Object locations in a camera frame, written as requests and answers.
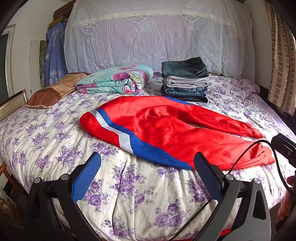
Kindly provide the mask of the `beige checkered curtain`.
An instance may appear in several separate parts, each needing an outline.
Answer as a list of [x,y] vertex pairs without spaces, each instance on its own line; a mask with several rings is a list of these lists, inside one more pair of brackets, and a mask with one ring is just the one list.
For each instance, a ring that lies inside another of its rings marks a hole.
[[271,80],[268,100],[295,114],[295,38],[278,11],[265,1],[271,32]]

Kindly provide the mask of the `folded dark green pants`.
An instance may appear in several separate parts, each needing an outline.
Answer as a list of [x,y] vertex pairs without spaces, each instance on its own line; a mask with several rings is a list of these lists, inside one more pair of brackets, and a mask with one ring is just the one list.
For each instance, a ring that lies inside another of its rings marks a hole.
[[168,76],[197,79],[208,77],[209,72],[202,58],[194,57],[184,61],[163,62],[162,77]]

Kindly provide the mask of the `folded floral teal blanket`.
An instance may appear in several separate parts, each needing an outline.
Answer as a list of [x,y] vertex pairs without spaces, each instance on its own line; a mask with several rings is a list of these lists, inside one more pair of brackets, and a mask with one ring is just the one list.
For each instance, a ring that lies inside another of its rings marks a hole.
[[80,93],[137,94],[152,79],[154,72],[146,65],[112,67],[92,73],[76,83]]

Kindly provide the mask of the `red track pants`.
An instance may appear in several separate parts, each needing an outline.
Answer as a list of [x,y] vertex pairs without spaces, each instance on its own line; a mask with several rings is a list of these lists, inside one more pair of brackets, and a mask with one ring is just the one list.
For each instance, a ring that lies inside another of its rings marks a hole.
[[262,133],[248,123],[162,96],[121,96],[80,118],[92,136],[133,155],[181,169],[202,153],[221,170],[271,164],[271,149],[247,141]]

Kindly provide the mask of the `purple floral bed quilt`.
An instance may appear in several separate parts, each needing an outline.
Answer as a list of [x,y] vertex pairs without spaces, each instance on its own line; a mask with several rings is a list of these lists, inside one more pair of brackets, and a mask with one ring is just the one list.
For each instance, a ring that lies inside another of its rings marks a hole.
[[[250,123],[268,141],[282,133],[295,142],[293,131],[258,93],[259,86],[242,77],[210,75],[208,103],[195,104]],[[195,170],[144,161],[83,130],[82,114],[119,96],[74,92],[49,109],[18,109],[1,121],[1,158],[29,192],[34,178],[56,180],[98,152],[102,165],[77,203],[94,230],[107,240],[169,240],[209,195]],[[258,178],[269,208],[285,195],[275,163],[231,174]]]

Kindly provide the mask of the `window with white frame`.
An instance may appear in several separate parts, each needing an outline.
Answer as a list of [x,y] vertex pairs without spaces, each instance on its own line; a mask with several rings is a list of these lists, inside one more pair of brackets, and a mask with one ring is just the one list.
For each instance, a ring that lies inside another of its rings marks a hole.
[[16,25],[7,26],[1,34],[0,44],[0,84],[1,103],[15,94],[11,70],[11,53]]

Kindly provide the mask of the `white lace headboard cover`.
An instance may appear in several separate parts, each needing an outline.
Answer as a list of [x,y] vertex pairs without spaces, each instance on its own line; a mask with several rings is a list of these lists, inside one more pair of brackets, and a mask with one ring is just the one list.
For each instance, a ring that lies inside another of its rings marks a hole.
[[68,72],[201,57],[209,72],[255,78],[252,20],[240,1],[76,1],[65,30]]

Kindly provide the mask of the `brown pillow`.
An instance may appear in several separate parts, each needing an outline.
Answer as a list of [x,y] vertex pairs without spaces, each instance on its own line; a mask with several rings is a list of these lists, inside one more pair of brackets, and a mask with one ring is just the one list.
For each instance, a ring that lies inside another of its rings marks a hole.
[[65,75],[57,83],[35,92],[26,103],[26,107],[32,109],[51,108],[58,101],[76,91],[76,83],[88,75],[89,73],[85,72]]

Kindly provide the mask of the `blue patterned hanging cloth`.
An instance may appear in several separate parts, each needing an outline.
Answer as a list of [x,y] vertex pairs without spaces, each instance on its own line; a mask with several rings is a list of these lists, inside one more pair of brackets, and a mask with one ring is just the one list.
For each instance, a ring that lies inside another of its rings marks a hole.
[[48,45],[45,56],[45,82],[50,86],[65,75],[68,70],[65,62],[64,39],[67,22],[59,22],[46,34]]

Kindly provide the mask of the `folded grey pants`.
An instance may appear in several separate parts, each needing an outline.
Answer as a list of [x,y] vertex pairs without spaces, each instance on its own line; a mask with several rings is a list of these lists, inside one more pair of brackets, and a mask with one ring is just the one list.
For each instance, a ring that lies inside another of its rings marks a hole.
[[163,78],[164,84],[170,88],[193,89],[198,87],[207,87],[209,77],[204,78],[184,78],[177,76],[168,76]]

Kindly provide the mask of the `folded blue jeans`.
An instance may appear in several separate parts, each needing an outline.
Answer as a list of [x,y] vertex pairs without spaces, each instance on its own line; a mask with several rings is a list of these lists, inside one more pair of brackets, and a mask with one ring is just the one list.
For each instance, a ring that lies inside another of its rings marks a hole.
[[161,86],[162,93],[171,94],[171,95],[181,95],[181,96],[205,96],[205,92],[207,91],[207,87],[198,87],[198,88],[171,88],[166,85]]

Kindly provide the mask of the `folded black pants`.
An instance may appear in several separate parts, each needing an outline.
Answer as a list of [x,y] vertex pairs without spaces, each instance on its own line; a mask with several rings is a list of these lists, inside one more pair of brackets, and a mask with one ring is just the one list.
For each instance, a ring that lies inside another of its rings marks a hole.
[[163,93],[162,96],[174,98],[182,101],[187,101],[187,102],[201,102],[201,103],[208,102],[207,97],[203,95],[176,95],[176,94]]

